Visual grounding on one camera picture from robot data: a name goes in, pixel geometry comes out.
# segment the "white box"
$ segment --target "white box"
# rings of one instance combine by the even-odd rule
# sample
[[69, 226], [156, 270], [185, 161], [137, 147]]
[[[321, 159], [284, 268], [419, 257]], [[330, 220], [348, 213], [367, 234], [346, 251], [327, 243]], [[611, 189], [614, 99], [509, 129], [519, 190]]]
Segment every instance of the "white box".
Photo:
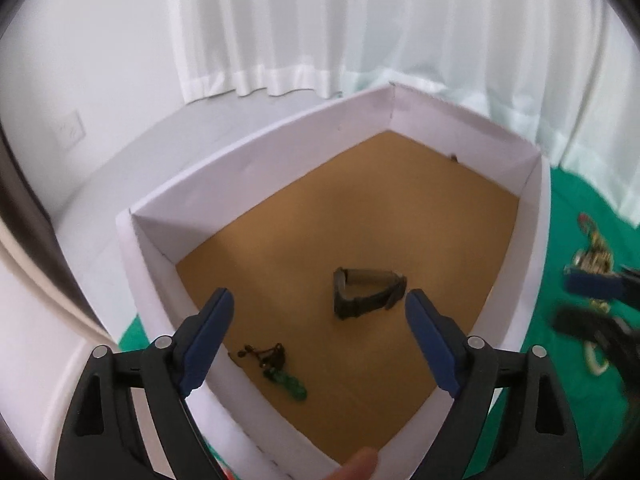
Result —
[[[455, 153], [460, 164], [520, 198], [504, 262], [472, 330], [495, 348], [519, 350], [545, 263], [548, 162], [537, 147], [491, 121], [397, 84], [275, 123], [183, 171], [118, 216], [127, 277], [148, 337], [172, 334], [197, 312], [177, 262], [278, 190], [385, 130]], [[408, 478], [451, 402], [436, 389], [380, 450], [374, 478]], [[204, 437], [242, 480], [318, 480], [337, 466], [264, 399], [224, 347], [188, 405]]]

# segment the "brown cardboard surface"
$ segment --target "brown cardboard surface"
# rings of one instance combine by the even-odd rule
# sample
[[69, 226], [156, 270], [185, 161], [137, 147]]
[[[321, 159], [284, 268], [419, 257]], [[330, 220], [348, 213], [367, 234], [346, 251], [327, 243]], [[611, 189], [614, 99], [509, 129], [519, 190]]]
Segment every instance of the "brown cardboard surface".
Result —
[[435, 384], [402, 302], [334, 317], [334, 270], [400, 272], [468, 332], [502, 265], [517, 207], [517, 197], [482, 176], [385, 132], [269, 197], [177, 270], [199, 308], [219, 286], [233, 292], [231, 353], [283, 343], [286, 371], [308, 389], [305, 402], [263, 378], [253, 358], [234, 360], [294, 427], [343, 462], [361, 446], [384, 446]]

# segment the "electrical outlet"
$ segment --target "electrical outlet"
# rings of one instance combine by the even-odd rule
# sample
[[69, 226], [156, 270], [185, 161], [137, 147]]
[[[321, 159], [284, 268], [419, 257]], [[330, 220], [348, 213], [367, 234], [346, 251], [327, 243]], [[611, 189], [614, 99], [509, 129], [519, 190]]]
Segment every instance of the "electrical outlet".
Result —
[[74, 110], [70, 114], [62, 117], [53, 127], [56, 134], [56, 140], [64, 151], [68, 152], [78, 142], [84, 139], [86, 135], [78, 110]]

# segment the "white curtain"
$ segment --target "white curtain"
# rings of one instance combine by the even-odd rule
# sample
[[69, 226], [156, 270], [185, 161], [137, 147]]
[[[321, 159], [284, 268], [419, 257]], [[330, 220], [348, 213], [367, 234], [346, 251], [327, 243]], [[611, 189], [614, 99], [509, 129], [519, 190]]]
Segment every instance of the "white curtain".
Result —
[[186, 102], [394, 80], [536, 142], [640, 222], [640, 56], [605, 0], [168, 0]]

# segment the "green cloth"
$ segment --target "green cloth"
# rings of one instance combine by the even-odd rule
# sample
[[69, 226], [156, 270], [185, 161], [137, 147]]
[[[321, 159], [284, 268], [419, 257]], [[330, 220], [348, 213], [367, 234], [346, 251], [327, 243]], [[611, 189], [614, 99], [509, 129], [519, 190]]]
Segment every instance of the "green cloth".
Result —
[[[583, 180], [562, 170], [552, 170], [551, 222], [545, 269], [536, 309], [522, 348], [542, 345], [553, 359], [574, 414], [585, 470], [590, 471], [619, 435], [626, 400], [622, 395], [622, 380], [615, 368], [610, 367], [599, 378], [592, 376], [584, 363], [582, 344], [557, 335], [549, 326], [559, 301], [585, 304], [584, 300], [562, 290], [562, 269], [571, 262], [578, 249], [588, 246], [577, 225], [577, 216], [581, 212], [589, 214], [598, 224], [613, 251], [616, 268], [621, 264], [640, 267], [640, 232], [618, 218]], [[623, 317], [632, 326], [640, 325], [640, 312], [624, 304], [614, 303], [612, 313]], [[505, 395], [501, 395], [489, 414], [467, 475], [485, 468], [504, 402]]]

